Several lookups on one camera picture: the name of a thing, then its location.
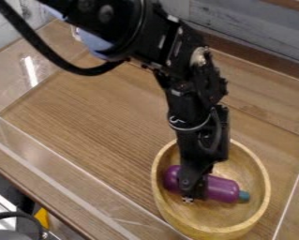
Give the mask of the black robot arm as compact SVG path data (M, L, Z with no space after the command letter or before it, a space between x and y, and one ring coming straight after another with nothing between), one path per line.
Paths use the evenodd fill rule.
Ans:
M57 66L83 76L102 75L127 61L151 70L166 94L169 124L181 154L181 165L163 176L166 189L187 202L233 202L238 186L212 175L214 165L230 154L230 110L220 104L229 82L213 63L202 36L157 0L37 1L78 28L91 53L105 60L98 67L74 65L38 36L7 0L0 0L0 14Z

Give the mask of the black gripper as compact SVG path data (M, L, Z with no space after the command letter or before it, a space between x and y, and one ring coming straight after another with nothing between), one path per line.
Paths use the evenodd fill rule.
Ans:
M185 203L205 201L213 165L226 161L230 155L230 109L217 105L208 116L193 123L170 110L169 122L181 152L178 187L182 200Z

